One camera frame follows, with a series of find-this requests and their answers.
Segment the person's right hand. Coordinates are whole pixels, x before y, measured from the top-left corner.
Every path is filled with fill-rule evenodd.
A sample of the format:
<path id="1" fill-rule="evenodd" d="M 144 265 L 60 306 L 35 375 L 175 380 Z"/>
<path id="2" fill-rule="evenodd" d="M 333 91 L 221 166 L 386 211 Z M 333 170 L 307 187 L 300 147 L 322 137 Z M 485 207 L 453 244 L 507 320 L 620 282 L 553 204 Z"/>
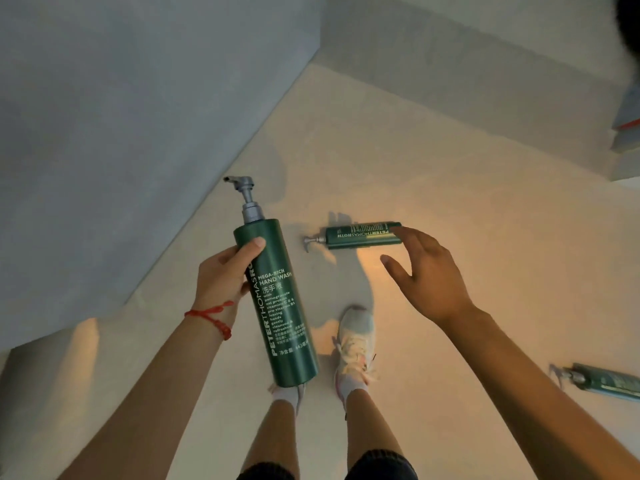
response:
<path id="1" fill-rule="evenodd" d="M 476 310 L 451 253 L 434 237 L 414 228 L 395 227 L 410 259 L 415 282 L 412 295 L 404 295 L 425 318 L 441 325 Z"/>

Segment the person's left hand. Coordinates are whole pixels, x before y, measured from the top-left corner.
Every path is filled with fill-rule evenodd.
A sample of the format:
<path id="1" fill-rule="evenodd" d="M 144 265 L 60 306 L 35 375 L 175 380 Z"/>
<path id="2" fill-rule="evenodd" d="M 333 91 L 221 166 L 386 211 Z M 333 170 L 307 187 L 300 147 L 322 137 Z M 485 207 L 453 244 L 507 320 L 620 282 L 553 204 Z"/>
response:
<path id="1" fill-rule="evenodd" d="M 248 267 L 228 267 L 229 247 L 205 259 L 198 268 L 195 300 L 191 309 L 204 312 L 215 308 L 211 316 L 232 326 L 237 307 L 250 286 L 245 283 Z"/>

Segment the green pump bottle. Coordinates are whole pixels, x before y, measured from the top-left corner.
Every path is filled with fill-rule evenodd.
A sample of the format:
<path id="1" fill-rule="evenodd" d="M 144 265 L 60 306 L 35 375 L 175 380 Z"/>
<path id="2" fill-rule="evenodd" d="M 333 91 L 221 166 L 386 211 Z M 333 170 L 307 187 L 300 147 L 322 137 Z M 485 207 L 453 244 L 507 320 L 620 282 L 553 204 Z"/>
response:
<path id="1" fill-rule="evenodd" d="M 321 244 L 329 250 L 350 250 L 401 244 L 392 228 L 401 227 L 400 222 L 386 221 L 363 224 L 327 226 L 313 236 L 303 238 L 306 252 L 312 243 Z"/>
<path id="2" fill-rule="evenodd" d="M 640 402 L 640 378 L 632 374 L 581 363 L 574 363 L 571 367 L 550 364 L 548 371 L 558 379 L 561 388 L 563 380 L 567 380 L 586 392 Z"/>
<path id="3" fill-rule="evenodd" d="M 245 276 L 273 380 L 282 388 L 299 387 L 316 377 L 319 364 L 280 222 L 264 217 L 260 204 L 252 197 L 251 177 L 227 176 L 223 180 L 233 184 L 244 198 L 244 224 L 234 230 L 236 244 L 243 247 L 256 237 L 266 242 L 248 265 Z"/>

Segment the person's right forearm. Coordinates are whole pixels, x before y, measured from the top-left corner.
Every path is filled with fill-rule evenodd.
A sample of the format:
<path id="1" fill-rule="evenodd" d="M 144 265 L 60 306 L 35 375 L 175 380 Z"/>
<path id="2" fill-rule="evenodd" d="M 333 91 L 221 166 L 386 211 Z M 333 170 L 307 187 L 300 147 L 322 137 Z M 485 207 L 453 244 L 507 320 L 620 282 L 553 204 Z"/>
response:
<path id="1" fill-rule="evenodd" d="M 425 312 L 475 373 L 538 480 L 640 480 L 640 460 L 475 306 Z"/>

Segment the person's left forearm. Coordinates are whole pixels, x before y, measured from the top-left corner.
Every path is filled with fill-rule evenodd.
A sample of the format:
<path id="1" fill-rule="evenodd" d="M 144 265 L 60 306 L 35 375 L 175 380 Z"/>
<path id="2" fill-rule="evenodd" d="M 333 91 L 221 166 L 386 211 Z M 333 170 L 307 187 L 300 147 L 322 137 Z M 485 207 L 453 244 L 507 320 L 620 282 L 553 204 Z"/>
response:
<path id="1" fill-rule="evenodd" d="M 185 313 L 139 380 L 58 480 L 166 480 L 228 324 Z"/>

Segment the white right sneaker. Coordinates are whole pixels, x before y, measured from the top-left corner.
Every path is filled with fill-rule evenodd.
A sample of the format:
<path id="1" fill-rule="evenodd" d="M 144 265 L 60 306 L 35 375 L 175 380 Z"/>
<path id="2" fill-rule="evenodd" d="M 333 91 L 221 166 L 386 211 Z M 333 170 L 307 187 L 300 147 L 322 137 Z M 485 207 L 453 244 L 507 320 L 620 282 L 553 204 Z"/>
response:
<path id="1" fill-rule="evenodd" d="M 375 358 L 375 324 L 370 310 L 361 305 L 347 307 L 340 318 L 337 336 L 334 337 L 333 343 L 339 354 L 335 373 L 336 371 L 360 371 L 366 373 L 369 384 L 375 380 L 375 371 L 372 366 Z"/>

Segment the white right sock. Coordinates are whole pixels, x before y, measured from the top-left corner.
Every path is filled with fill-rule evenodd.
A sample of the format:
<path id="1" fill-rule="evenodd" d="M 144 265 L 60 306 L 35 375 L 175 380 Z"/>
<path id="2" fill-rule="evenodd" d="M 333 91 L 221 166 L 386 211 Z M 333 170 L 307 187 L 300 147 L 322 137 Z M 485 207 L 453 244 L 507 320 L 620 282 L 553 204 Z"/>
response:
<path id="1" fill-rule="evenodd" d="M 368 391 L 369 379 L 366 373 L 360 371 L 336 371 L 335 388 L 344 410 L 346 411 L 347 399 L 350 393 L 356 390 Z"/>

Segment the person's right leg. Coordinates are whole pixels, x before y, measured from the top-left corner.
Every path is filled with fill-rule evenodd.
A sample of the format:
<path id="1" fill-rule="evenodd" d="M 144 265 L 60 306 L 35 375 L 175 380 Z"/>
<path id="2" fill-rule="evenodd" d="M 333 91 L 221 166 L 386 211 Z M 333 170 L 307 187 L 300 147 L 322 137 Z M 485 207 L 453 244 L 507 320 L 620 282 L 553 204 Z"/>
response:
<path id="1" fill-rule="evenodd" d="M 353 390 L 347 396 L 345 406 L 348 470 L 369 451 L 384 450 L 404 455 L 395 435 L 367 390 Z"/>

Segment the person's leg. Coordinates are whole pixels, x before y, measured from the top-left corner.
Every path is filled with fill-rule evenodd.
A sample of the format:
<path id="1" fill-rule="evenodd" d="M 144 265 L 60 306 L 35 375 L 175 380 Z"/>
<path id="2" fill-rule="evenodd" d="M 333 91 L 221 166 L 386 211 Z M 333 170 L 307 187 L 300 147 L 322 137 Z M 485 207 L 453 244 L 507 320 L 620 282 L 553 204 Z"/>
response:
<path id="1" fill-rule="evenodd" d="M 293 405 L 284 399 L 274 400 L 237 480 L 300 480 L 295 424 Z"/>
<path id="2" fill-rule="evenodd" d="M 367 390 L 353 390 L 347 396 L 345 406 L 348 470 L 369 451 L 384 450 L 404 455 L 395 435 Z"/>

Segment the person's left leg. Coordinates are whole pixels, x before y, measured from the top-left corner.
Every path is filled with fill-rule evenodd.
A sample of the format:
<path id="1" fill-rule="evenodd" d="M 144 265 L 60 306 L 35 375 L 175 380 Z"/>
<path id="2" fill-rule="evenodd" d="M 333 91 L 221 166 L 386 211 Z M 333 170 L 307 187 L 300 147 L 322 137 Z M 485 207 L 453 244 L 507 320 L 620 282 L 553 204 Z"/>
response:
<path id="1" fill-rule="evenodd" d="M 300 480 L 295 424 L 293 405 L 284 399 L 274 400 L 237 480 Z"/>

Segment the black shorts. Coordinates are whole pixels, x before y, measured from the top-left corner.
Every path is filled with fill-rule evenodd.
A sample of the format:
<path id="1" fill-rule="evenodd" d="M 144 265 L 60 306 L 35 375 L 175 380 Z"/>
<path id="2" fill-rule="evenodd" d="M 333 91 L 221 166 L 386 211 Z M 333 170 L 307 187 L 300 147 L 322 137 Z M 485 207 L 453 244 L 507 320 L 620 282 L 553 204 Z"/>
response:
<path id="1" fill-rule="evenodd" d="M 258 463 L 240 473 L 236 480 L 296 480 L 290 471 L 273 462 Z M 419 480 L 410 462 L 391 450 L 364 453 L 349 469 L 344 480 Z"/>

